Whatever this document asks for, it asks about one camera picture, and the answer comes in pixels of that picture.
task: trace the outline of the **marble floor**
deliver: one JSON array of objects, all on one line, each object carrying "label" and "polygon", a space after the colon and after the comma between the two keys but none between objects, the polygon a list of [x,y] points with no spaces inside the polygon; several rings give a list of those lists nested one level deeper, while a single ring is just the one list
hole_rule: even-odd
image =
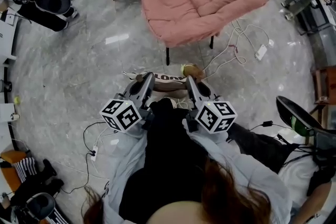
[{"label": "marble floor", "polygon": [[[242,36],[238,54],[246,57],[247,63],[232,61],[208,80],[218,94],[232,103],[239,114],[237,122],[246,127],[268,120],[282,123],[275,106],[277,95],[284,95],[305,109],[313,106],[311,46],[294,23],[285,20],[280,2],[270,0],[263,8],[239,19],[242,28],[248,24],[262,27],[274,41],[263,60],[254,58],[251,45]],[[164,44],[149,31],[140,0],[75,0],[73,4],[80,16],[59,33],[21,20],[15,42],[17,60],[10,63],[9,69],[12,98],[21,98],[16,107],[20,119],[14,123],[15,136],[26,142],[38,160],[51,161],[67,191],[86,182],[87,149],[82,133],[89,124],[101,121],[102,106],[129,83],[123,71],[179,75],[183,63],[204,67],[226,47],[233,30],[231,24],[227,25],[215,38],[213,50],[208,47],[209,40],[171,49],[171,64],[166,66]],[[267,41],[257,28],[249,28],[246,34],[257,47]],[[106,44],[109,37],[114,42]],[[209,67],[208,74],[233,55],[230,47]],[[94,144],[104,128],[100,124],[89,129],[88,145]],[[258,131],[272,134],[277,130],[272,127]],[[96,167],[89,162],[89,185],[100,193],[115,165],[110,157],[115,146],[109,140],[113,139],[104,139]],[[81,223],[80,208],[85,197],[83,189],[71,195],[61,192],[57,203],[74,223]]]}]

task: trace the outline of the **charging cable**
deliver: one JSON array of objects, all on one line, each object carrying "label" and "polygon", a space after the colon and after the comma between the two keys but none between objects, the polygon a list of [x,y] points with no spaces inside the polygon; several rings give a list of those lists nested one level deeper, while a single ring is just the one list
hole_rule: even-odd
[{"label": "charging cable", "polygon": [[206,70],[206,69],[207,69],[207,68],[214,62],[215,59],[217,59],[220,55],[222,55],[224,52],[226,52],[226,50],[228,49],[228,47],[229,47],[229,45],[230,45],[230,41],[231,41],[231,39],[232,39],[233,33],[234,33],[235,31],[237,31],[237,33],[239,33],[239,35],[238,35],[238,38],[237,38],[237,43],[236,43],[235,48],[234,48],[234,54],[235,54],[234,58],[232,58],[231,60],[226,61],[226,62],[223,62],[222,64],[220,64],[220,65],[217,67],[217,69],[216,69],[216,71],[215,71],[214,73],[212,73],[211,75],[207,76],[207,77],[204,78],[204,79],[208,79],[208,78],[212,77],[212,76],[219,70],[219,68],[220,68],[221,66],[223,66],[223,65],[225,65],[225,64],[227,64],[227,63],[229,63],[229,62],[231,62],[231,61],[233,61],[233,60],[235,60],[235,59],[236,59],[239,63],[241,63],[242,65],[244,65],[244,64],[247,63],[247,60],[246,60],[245,57],[243,57],[243,56],[238,56],[238,55],[237,55],[237,47],[238,47],[238,44],[239,44],[238,42],[239,42],[239,38],[240,38],[241,35],[244,35],[244,36],[247,38],[247,40],[249,41],[249,43],[251,44],[251,46],[252,46],[252,48],[253,48],[253,50],[254,50],[254,53],[257,52],[256,49],[255,49],[255,47],[254,47],[254,45],[253,45],[253,43],[252,43],[252,41],[251,41],[251,40],[248,38],[248,36],[245,34],[246,30],[247,30],[250,26],[254,26],[254,27],[256,27],[256,28],[259,28],[259,29],[261,29],[261,30],[265,33],[265,35],[266,35],[266,37],[267,37],[267,43],[266,43],[266,46],[268,46],[270,39],[269,39],[269,36],[268,36],[268,34],[266,33],[266,31],[265,31],[264,29],[262,29],[261,27],[256,26],[256,25],[249,24],[248,26],[246,26],[245,30],[243,31],[243,29],[242,29],[242,27],[241,27],[239,21],[236,20],[236,22],[238,23],[238,26],[237,26],[237,27],[235,27],[234,24],[232,23],[232,26],[234,27],[234,29],[233,29],[232,32],[231,32],[231,35],[230,35],[229,41],[227,42],[226,48],[225,48],[220,54],[218,54],[214,59],[212,59],[211,62],[210,62],[210,63],[203,69],[203,71],[205,71],[205,70]]}]

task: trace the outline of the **orange object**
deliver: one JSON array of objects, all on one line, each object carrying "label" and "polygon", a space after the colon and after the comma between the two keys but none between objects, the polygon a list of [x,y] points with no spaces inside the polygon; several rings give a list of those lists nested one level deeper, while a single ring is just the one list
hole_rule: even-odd
[{"label": "orange object", "polygon": [[2,152],[0,157],[10,164],[17,163],[26,157],[26,153],[22,151],[6,151]]},{"label": "orange object", "polygon": [[4,175],[9,187],[12,191],[16,191],[18,187],[21,185],[21,181],[15,168],[1,168],[1,172]]}]

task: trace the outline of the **black and white striped fabric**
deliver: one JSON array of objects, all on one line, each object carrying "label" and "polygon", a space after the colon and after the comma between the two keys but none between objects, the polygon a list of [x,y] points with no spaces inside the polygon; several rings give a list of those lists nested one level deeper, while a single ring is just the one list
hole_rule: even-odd
[{"label": "black and white striped fabric", "polygon": [[15,168],[21,183],[24,182],[28,176],[37,174],[34,158],[24,158],[18,163],[12,164],[12,166]]},{"label": "black and white striped fabric", "polygon": [[[38,173],[37,163],[34,158],[24,158],[18,163],[12,164],[15,168],[21,183],[26,180],[27,177],[36,175]],[[70,224],[71,221],[62,213],[60,208],[55,206],[55,210],[46,218],[50,224]]]},{"label": "black and white striped fabric", "polygon": [[65,215],[62,213],[62,211],[59,209],[59,207],[56,205],[54,212],[52,212],[46,220],[50,224],[69,224],[71,223]]}]

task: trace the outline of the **white power adapter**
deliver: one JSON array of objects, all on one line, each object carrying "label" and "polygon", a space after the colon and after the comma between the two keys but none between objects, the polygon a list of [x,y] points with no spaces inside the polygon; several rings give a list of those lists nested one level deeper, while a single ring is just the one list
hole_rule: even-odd
[{"label": "white power adapter", "polygon": [[95,152],[95,155],[94,155],[94,156],[91,156],[91,160],[92,160],[93,162],[95,162],[95,161],[96,161],[96,158],[97,158],[97,154],[98,154],[98,147],[97,147],[97,146],[93,146],[93,150],[92,150],[92,151]]},{"label": "white power adapter", "polygon": [[261,61],[264,57],[265,53],[267,52],[267,48],[264,44],[262,44],[259,48],[259,50],[256,52],[255,57]]}]

